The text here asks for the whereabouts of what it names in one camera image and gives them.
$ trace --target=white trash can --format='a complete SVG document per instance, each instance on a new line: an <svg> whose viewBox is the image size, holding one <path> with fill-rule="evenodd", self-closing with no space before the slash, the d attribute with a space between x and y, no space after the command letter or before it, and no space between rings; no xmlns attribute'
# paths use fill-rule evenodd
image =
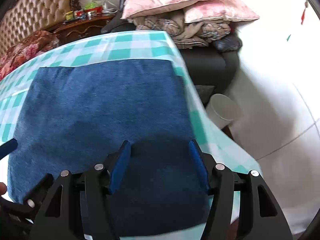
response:
<svg viewBox="0 0 320 240"><path fill-rule="evenodd" d="M239 114L237 104L222 94L214 94L205 110L211 121L220 129L235 120Z"/></svg>

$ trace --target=red floral blanket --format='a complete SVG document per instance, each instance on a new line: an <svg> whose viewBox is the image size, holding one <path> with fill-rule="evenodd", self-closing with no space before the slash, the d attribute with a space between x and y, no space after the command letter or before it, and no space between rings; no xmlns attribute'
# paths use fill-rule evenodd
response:
<svg viewBox="0 0 320 240"><path fill-rule="evenodd" d="M0 59L0 81L28 60L59 46L58 38L46 31L34 32L7 50Z"/></svg>

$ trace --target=denim fabric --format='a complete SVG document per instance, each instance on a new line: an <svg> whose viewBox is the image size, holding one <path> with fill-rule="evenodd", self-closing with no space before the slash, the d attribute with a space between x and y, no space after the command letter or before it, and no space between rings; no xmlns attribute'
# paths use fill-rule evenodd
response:
<svg viewBox="0 0 320 240"><path fill-rule="evenodd" d="M204 222L209 209L188 152L193 137L170 61L40 68L14 133L9 195L21 202L46 173L56 178L65 169L85 171L128 140L131 158L109 202L116 232L143 236L188 228Z"/></svg>

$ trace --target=folded blanket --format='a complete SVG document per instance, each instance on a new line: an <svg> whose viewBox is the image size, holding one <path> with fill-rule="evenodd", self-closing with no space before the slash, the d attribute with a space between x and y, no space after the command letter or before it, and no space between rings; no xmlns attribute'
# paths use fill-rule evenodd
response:
<svg viewBox="0 0 320 240"><path fill-rule="evenodd" d="M208 197L188 152L194 136L178 78L170 61L154 59L39 68L13 135L10 197L21 202L47 172L85 171L129 140L129 165L109 202L116 232L155 235L205 222Z"/></svg>
<svg viewBox="0 0 320 240"><path fill-rule="evenodd" d="M0 81L28 60L58 47L56 35L37 31L22 42L9 48L0 59Z"/></svg>
<svg viewBox="0 0 320 240"><path fill-rule="evenodd" d="M130 21L136 25L136 30L166 31L178 49L187 49L193 46L207 47L212 41L219 40L230 33L229 22L224 20L187 24L184 22L183 10L136 17Z"/></svg>

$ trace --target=black leather sofa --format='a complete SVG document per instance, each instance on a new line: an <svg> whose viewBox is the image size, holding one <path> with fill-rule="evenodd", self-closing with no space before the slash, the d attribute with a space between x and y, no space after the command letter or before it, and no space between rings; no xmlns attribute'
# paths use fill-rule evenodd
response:
<svg viewBox="0 0 320 240"><path fill-rule="evenodd" d="M101 34L135 30L134 24L120 19L124 2L125 0L120 0L119 12L101 29ZM230 34L209 47L180 49L204 105L213 93L223 93L231 83L239 67L237 50L241 45L239 38Z"/></svg>

